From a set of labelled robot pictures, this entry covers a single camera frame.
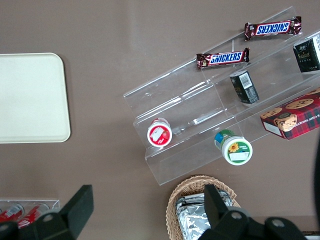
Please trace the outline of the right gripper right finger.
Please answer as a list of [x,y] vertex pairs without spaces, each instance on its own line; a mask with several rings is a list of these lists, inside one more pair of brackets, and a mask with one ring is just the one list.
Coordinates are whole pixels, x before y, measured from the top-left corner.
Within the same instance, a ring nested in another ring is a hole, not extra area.
[[227,207],[213,184],[204,187],[204,209],[211,229],[227,229],[233,209]]

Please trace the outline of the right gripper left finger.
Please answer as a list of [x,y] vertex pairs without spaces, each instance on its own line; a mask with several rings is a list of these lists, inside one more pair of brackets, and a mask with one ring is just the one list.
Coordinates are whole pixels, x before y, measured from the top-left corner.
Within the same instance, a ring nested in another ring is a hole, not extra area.
[[79,237],[93,211],[93,186],[83,185],[59,211],[73,239]]

